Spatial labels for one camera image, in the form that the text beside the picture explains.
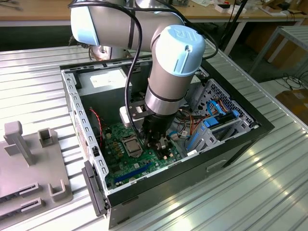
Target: green circuit board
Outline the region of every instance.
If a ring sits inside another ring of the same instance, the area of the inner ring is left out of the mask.
[[[107,187],[114,189],[138,179],[162,167],[173,164],[181,159],[178,150],[170,143],[166,149],[166,155],[159,160],[153,149],[143,150],[140,157],[134,158],[128,155],[123,140],[127,137],[134,137],[134,131],[127,129],[122,123],[117,123],[103,129],[106,137],[104,159],[108,165],[109,174],[105,178]],[[129,178],[120,180],[122,176],[133,174]]]

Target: motherboard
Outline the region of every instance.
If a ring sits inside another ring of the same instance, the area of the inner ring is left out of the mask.
[[[105,180],[109,189],[134,181],[182,159],[171,142],[166,147],[166,155],[159,159],[155,150],[143,148],[142,140],[122,123],[103,128],[103,133],[106,137],[103,156],[109,169]]]

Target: white label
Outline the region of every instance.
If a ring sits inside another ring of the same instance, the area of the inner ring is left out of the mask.
[[[91,76],[90,80],[95,88],[109,85],[125,85],[125,77],[120,69],[104,70],[103,74]]]
[[[298,99],[304,99],[305,98],[305,96],[302,94],[302,93],[300,93],[300,92],[294,92],[293,93]]]
[[[141,107],[139,107],[139,106],[136,107],[136,110],[137,110],[138,113],[141,113],[141,112],[142,112],[142,109],[141,109]]]
[[[191,152],[187,153],[187,156],[193,155],[195,153],[197,153],[197,151],[196,150],[192,150]]]
[[[183,135],[183,136],[186,136],[187,133],[188,133],[187,131],[183,131],[183,132],[182,132],[182,135]]]

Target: metal work surface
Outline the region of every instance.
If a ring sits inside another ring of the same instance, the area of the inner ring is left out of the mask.
[[[208,46],[205,52],[210,54],[213,48]],[[8,230],[107,230],[106,220],[95,216],[81,174],[81,149],[59,71],[59,65],[88,61],[88,51],[79,47],[0,53],[0,124],[19,119],[24,134],[54,128],[74,196],[71,202]],[[209,62],[275,129],[223,171],[113,230],[307,230],[307,126],[222,52]]]

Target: ur logo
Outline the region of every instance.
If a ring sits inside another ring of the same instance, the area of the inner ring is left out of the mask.
[[[191,41],[196,41],[196,36],[193,31],[176,30],[174,29],[175,35],[179,38],[190,39]]]

